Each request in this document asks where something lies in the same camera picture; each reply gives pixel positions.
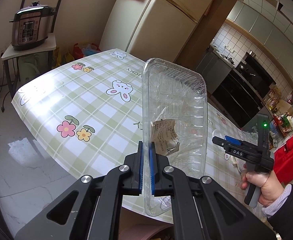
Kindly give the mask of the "person's right forearm sleeve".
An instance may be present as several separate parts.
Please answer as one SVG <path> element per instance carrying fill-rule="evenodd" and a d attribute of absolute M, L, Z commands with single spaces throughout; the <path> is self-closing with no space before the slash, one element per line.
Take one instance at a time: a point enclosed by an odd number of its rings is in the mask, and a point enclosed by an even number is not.
<path fill-rule="evenodd" d="M 263 207 L 262 214 L 282 239 L 293 239 L 293 185 L 287 185 L 275 202 Z"/>

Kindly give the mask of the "person's right hand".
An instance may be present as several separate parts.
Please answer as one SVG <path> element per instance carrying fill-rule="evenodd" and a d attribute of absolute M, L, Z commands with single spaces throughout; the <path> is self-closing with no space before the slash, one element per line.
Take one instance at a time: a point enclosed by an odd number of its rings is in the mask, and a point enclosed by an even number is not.
<path fill-rule="evenodd" d="M 271 173 L 248 172 L 244 170 L 241 174 L 242 183 L 240 188 L 245 190 L 249 183 L 261 189 L 259 203 L 265 207 L 273 204 L 283 193 L 284 188 L 279 182 L 274 171 Z"/>

